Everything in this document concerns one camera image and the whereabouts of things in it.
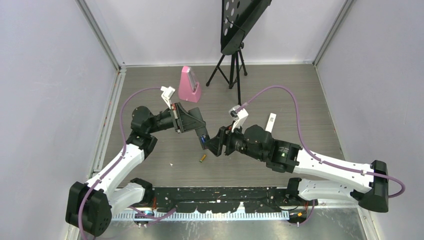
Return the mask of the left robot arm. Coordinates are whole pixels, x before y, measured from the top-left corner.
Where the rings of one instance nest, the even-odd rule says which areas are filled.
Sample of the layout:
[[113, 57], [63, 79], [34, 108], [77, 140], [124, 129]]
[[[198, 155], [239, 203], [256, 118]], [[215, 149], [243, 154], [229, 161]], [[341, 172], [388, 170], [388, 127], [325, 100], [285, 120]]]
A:
[[69, 189], [65, 221], [93, 235], [101, 236], [112, 218], [133, 204], [148, 207], [153, 202], [150, 182], [135, 178], [117, 189], [124, 178], [154, 150], [153, 133], [174, 129], [177, 133], [195, 131], [201, 145], [209, 135], [201, 111], [185, 110], [177, 102], [154, 115], [146, 106], [132, 112], [131, 133], [121, 151], [99, 173], [85, 183], [75, 182]]

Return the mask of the white remote control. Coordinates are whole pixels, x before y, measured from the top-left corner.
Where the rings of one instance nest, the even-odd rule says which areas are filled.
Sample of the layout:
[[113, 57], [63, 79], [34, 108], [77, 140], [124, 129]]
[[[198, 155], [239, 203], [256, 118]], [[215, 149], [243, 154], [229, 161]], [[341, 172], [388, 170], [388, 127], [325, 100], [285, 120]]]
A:
[[266, 126], [265, 126], [265, 131], [267, 131], [269, 133], [272, 132], [275, 121], [276, 121], [276, 117], [277, 117], [277, 115], [275, 113], [269, 114], [269, 117], [268, 117], [268, 120], [267, 120], [267, 123], [266, 123]]

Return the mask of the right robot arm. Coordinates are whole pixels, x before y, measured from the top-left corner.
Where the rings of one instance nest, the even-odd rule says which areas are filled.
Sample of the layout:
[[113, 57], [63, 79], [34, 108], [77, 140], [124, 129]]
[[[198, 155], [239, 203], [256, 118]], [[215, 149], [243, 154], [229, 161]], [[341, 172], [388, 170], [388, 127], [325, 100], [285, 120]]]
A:
[[377, 213], [389, 211], [389, 183], [385, 178], [388, 168], [383, 161], [353, 163], [307, 152], [298, 144], [274, 139], [258, 125], [245, 131], [223, 126], [215, 137], [201, 136], [200, 142], [216, 157], [239, 152], [264, 162], [275, 172], [320, 178], [319, 181], [290, 179], [285, 198], [291, 205], [299, 205], [303, 200], [332, 199], [357, 203]]

